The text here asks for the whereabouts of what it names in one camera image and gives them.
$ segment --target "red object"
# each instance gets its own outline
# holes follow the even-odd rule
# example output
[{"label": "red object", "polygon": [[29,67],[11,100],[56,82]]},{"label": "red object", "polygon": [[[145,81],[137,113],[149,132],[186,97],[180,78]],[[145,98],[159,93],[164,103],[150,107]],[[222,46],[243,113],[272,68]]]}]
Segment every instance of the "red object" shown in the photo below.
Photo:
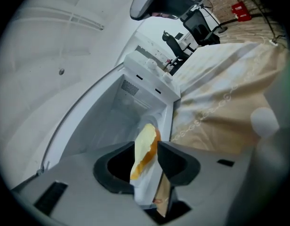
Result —
[{"label": "red object", "polygon": [[232,13],[237,16],[238,22],[249,21],[252,19],[247,7],[242,1],[232,5]]}]

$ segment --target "bread roll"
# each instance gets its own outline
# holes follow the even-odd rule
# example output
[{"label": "bread roll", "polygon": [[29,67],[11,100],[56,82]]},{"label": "bread roll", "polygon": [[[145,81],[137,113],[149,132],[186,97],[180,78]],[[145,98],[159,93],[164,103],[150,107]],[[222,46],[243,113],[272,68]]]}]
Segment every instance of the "bread roll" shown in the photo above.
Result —
[{"label": "bread roll", "polygon": [[157,153],[158,141],[161,140],[159,130],[152,124],[146,124],[135,140],[135,163],[130,172],[130,180],[137,180],[143,168]]}]

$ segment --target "brick wall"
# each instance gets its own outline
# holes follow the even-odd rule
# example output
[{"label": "brick wall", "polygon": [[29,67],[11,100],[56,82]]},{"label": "brick wall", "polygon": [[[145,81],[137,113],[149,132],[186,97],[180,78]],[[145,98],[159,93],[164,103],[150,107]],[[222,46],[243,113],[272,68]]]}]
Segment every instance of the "brick wall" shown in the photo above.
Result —
[{"label": "brick wall", "polygon": [[[251,0],[241,0],[247,7],[250,14],[257,14],[259,10]],[[204,5],[211,7],[213,5],[213,14],[219,19],[221,23],[231,19],[235,19],[235,15],[231,12],[231,6],[236,4],[237,0],[208,0]]]}]

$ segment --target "beige fabric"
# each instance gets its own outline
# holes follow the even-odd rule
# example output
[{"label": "beige fabric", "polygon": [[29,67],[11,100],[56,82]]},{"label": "beige fabric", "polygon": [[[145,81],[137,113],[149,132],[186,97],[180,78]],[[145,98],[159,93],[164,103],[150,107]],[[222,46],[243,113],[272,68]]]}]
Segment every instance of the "beige fabric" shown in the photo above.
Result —
[{"label": "beige fabric", "polygon": [[263,92],[287,56],[286,49],[257,43],[198,48],[174,75],[182,98],[175,105],[171,141],[228,153],[256,145],[260,136],[250,117],[269,108]]}]

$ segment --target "vent grille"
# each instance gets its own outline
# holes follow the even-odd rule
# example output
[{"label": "vent grille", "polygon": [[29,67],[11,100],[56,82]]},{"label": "vent grille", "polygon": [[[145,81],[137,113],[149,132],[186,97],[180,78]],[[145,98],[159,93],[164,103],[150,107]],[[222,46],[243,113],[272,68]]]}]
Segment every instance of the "vent grille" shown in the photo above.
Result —
[{"label": "vent grille", "polygon": [[124,80],[121,86],[121,89],[130,93],[132,96],[134,96],[138,91],[139,88],[134,86],[133,84],[129,83],[127,80]]}]

